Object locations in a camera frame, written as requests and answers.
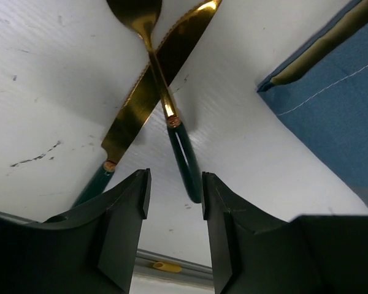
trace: utensil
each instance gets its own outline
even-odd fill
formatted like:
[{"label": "utensil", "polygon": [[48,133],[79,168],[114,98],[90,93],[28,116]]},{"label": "utensil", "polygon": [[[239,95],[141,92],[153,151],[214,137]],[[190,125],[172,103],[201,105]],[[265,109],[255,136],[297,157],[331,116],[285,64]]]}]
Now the utensil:
[{"label": "utensil", "polygon": [[193,202],[200,203],[202,180],[196,156],[153,48],[151,35],[161,13],[162,0],[107,0],[107,2],[117,19],[135,31],[144,41],[156,88],[161,97],[167,132],[186,191]]},{"label": "utensil", "polygon": [[[217,12],[222,0],[208,0],[188,11],[169,30],[157,49],[157,58],[168,84],[191,54],[206,27]],[[148,65],[129,92],[101,146],[107,152],[107,161],[101,165],[74,206],[101,194],[113,176],[116,164],[146,123],[156,104],[159,93]]]}]

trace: blue fabric pouch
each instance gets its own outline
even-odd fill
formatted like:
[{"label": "blue fabric pouch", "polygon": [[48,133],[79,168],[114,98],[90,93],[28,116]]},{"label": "blue fabric pouch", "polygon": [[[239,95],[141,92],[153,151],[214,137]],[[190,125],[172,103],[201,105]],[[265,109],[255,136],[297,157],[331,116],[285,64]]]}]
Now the blue fabric pouch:
[{"label": "blue fabric pouch", "polygon": [[368,206],[368,22],[298,80],[276,85],[290,64],[361,1],[353,1],[263,81],[259,95]]}]

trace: white surface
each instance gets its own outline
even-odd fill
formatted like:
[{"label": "white surface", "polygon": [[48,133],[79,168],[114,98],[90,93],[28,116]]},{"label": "white surface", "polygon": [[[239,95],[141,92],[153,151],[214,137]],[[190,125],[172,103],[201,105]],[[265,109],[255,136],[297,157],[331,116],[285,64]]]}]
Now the white surface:
[{"label": "white surface", "polygon": [[214,294],[212,289],[173,284],[166,281],[132,277],[129,294]]},{"label": "white surface", "polygon": [[[198,2],[165,1],[156,43]],[[172,85],[201,169],[284,220],[368,214],[255,93],[347,2],[224,0]],[[0,1],[0,211],[44,221],[73,204],[103,161],[99,144],[146,63],[141,41],[105,0]],[[10,167],[58,141],[44,158]],[[161,107],[109,186],[147,167],[153,184],[139,247],[210,265],[201,206],[186,196]]]}]

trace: knife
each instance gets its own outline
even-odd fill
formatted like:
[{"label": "knife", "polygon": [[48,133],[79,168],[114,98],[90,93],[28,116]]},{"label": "knife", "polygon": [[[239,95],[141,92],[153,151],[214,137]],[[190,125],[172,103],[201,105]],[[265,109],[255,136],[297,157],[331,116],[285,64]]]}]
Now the knife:
[{"label": "knife", "polygon": [[[207,0],[199,4],[182,16],[166,34],[156,54],[167,84],[172,83],[221,2],[222,0]],[[115,172],[116,165],[158,102],[159,94],[150,65],[147,65],[101,143],[107,153],[107,160],[99,167],[73,207],[103,193]]]}]

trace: knife handle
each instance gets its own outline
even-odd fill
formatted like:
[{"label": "knife handle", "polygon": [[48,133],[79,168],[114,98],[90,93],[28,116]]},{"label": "knife handle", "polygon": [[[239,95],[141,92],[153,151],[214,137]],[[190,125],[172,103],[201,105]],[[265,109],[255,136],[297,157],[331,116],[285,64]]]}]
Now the knife handle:
[{"label": "knife handle", "polygon": [[175,127],[171,127],[168,124],[167,133],[169,134],[188,196],[193,202],[200,203],[203,192],[202,178],[185,126],[181,121]]},{"label": "knife handle", "polygon": [[116,165],[113,162],[105,161],[99,167],[72,207],[81,205],[88,200],[101,195],[115,173],[115,167]]}]

